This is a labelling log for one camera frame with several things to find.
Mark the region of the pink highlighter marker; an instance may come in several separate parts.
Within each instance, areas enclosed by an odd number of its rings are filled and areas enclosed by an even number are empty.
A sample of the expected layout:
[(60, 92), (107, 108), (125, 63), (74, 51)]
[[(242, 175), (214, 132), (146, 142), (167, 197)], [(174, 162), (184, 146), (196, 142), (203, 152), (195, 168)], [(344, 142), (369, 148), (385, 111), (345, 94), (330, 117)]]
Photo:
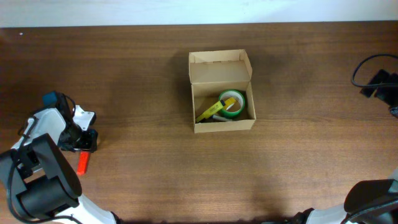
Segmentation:
[(90, 161), (90, 152), (86, 151), (81, 151), (80, 156), (79, 156), (79, 161), (78, 161), (78, 167), (76, 170), (76, 173), (78, 175), (84, 175), (87, 172), (88, 169), (88, 164)]

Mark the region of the yellow highlighter marker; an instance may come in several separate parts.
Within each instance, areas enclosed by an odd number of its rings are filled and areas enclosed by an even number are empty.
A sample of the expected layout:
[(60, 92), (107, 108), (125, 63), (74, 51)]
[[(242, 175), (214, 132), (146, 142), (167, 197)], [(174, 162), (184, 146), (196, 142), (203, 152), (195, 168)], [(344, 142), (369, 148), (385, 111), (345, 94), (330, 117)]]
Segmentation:
[(209, 107), (206, 111), (204, 111), (201, 115), (199, 115), (195, 122), (199, 123), (203, 119), (208, 119), (210, 116), (213, 116), (219, 110), (223, 109), (225, 106), (225, 102), (223, 100), (217, 101), (214, 105)]

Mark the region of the cardboard box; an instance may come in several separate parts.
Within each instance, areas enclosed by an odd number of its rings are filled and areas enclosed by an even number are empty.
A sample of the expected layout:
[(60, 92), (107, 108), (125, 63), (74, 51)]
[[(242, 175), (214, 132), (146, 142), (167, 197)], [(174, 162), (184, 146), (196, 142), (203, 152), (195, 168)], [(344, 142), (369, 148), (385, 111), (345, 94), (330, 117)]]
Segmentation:
[[(244, 49), (190, 52), (188, 59), (194, 132), (251, 129), (256, 122), (256, 112), (251, 84), (252, 66), (247, 52)], [(241, 114), (228, 122), (216, 121), (210, 116), (196, 123), (199, 115), (220, 101), (219, 96), (225, 90), (238, 90), (243, 94), (246, 105)]]

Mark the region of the small yellow tape roll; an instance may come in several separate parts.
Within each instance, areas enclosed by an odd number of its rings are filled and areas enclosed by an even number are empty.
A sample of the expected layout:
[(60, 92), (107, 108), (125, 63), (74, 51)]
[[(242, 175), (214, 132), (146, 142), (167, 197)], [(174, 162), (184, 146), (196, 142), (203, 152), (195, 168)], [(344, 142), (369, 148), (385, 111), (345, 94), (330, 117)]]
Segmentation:
[(236, 102), (236, 99), (234, 97), (230, 97), (227, 100), (224, 100), (225, 106), (224, 110), (228, 111)]

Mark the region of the green tape roll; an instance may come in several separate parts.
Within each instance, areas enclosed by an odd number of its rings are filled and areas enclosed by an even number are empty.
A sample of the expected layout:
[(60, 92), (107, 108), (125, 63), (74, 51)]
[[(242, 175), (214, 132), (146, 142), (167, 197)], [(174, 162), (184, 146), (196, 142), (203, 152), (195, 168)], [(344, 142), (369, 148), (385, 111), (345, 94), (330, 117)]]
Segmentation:
[(237, 118), (246, 105), (246, 99), (238, 90), (225, 90), (219, 96), (220, 100), (227, 100), (229, 98), (234, 98), (236, 101), (232, 106), (221, 109), (219, 113), (225, 118)]

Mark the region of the blue whiteboard marker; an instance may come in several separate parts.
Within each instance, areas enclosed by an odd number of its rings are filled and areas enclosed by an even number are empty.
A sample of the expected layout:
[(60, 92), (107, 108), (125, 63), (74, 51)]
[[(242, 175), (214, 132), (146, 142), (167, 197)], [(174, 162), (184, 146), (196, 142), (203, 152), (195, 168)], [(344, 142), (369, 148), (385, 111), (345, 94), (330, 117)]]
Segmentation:
[(214, 120), (216, 120), (216, 121), (222, 121), (222, 122), (232, 121), (232, 119), (225, 118), (225, 117), (222, 117), (222, 116), (218, 116), (218, 115), (216, 115), (216, 114), (214, 114), (214, 115), (212, 116), (212, 118), (213, 118)]

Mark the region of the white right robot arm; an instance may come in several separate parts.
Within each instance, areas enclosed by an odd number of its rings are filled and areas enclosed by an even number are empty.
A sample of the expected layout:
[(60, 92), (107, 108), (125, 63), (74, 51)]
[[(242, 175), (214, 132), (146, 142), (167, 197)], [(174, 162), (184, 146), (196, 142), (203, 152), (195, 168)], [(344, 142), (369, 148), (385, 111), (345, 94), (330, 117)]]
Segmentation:
[[(389, 106), (397, 117), (397, 74), (380, 70), (361, 89), (366, 97), (374, 96)], [(309, 208), (298, 212), (288, 223), (375, 223), (397, 224), (397, 170), (386, 179), (363, 180), (349, 191), (345, 202), (324, 210)]]

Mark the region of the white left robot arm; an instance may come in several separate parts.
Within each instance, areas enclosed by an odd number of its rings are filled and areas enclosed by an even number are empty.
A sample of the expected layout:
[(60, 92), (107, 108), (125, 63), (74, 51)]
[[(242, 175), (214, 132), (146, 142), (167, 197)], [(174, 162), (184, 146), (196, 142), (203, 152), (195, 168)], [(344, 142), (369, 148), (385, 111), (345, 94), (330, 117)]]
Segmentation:
[(22, 223), (121, 223), (82, 192), (79, 175), (97, 150), (93, 111), (52, 91), (42, 98), (18, 132), (20, 139), (1, 153), (1, 182), (7, 206)]

